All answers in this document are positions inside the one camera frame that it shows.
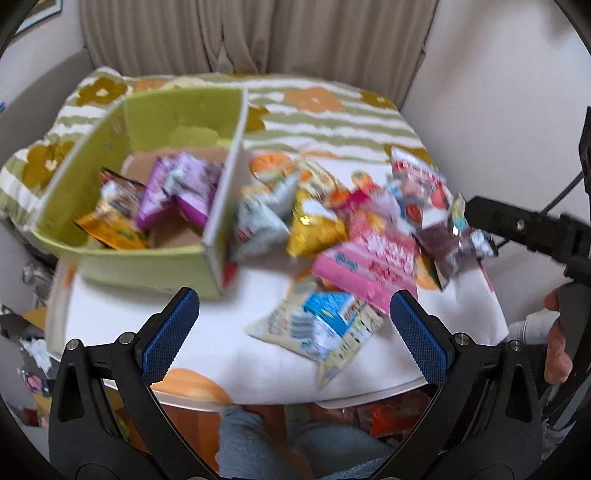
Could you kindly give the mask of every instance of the picture frame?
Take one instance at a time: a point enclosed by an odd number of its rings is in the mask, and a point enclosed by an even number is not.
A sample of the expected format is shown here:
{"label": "picture frame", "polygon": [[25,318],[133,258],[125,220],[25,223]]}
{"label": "picture frame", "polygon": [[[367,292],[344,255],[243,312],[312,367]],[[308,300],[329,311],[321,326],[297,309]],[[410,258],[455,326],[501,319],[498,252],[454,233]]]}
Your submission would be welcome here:
{"label": "picture frame", "polygon": [[46,18],[61,13],[62,5],[63,0],[39,0],[27,15],[25,21],[18,27],[17,35]]}

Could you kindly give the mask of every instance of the finger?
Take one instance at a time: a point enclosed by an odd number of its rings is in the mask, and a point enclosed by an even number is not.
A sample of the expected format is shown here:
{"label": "finger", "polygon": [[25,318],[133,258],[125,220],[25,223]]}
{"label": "finger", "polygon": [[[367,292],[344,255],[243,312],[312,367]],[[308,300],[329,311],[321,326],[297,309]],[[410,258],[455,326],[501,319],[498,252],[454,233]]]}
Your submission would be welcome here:
{"label": "finger", "polygon": [[562,331],[560,319],[556,319],[548,331],[548,354],[556,356],[566,349],[566,337]]}
{"label": "finger", "polygon": [[558,289],[555,288],[544,297],[544,308],[548,310],[558,311]]}
{"label": "finger", "polygon": [[560,320],[556,320],[548,332],[548,351],[544,370],[544,379],[550,385],[564,383],[568,379],[573,361],[565,353],[566,337]]}
{"label": "finger", "polygon": [[573,369],[573,361],[562,352],[555,357],[546,357],[544,380],[550,385],[567,381]]}

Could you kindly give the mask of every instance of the green striped cloth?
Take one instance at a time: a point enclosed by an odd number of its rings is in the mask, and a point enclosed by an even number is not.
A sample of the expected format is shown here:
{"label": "green striped cloth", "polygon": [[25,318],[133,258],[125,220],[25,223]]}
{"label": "green striped cloth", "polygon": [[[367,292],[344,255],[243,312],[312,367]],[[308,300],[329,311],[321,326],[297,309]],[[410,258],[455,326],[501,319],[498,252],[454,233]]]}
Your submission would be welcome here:
{"label": "green striped cloth", "polygon": [[250,150],[307,153],[342,160],[387,162],[391,148],[431,158],[391,100],[327,80],[284,75],[124,77],[101,67],[84,78],[60,109],[51,130],[16,152],[0,171],[0,216],[22,230],[74,143],[122,95],[198,83],[232,84],[249,93],[244,146]]}

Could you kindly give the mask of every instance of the person's leg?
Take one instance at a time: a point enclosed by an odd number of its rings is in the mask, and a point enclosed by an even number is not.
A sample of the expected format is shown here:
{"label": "person's leg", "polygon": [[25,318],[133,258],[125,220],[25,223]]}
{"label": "person's leg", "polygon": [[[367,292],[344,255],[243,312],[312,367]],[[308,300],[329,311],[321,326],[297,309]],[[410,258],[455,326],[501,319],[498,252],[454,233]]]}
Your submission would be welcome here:
{"label": "person's leg", "polygon": [[262,418],[240,406],[221,414],[220,475],[249,480],[301,480],[297,471],[276,450],[263,428]]}
{"label": "person's leg", "polygon": [[309,423],[289,432],[295,451],[308,461],[316,478],[367,478],[394,448],[348,425]]}

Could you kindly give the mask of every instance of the beige curtain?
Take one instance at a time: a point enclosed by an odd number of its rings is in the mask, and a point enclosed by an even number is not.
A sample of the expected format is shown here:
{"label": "beige curtain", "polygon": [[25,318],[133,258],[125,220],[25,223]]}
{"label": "beige curtain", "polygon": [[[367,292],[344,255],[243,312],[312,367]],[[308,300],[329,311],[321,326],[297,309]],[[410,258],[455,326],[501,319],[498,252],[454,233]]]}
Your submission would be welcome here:
{"label": "beige curtain", "polygon": [[124,74],[291,73],[402,104],[437,0],[81,0],[95,64]]}

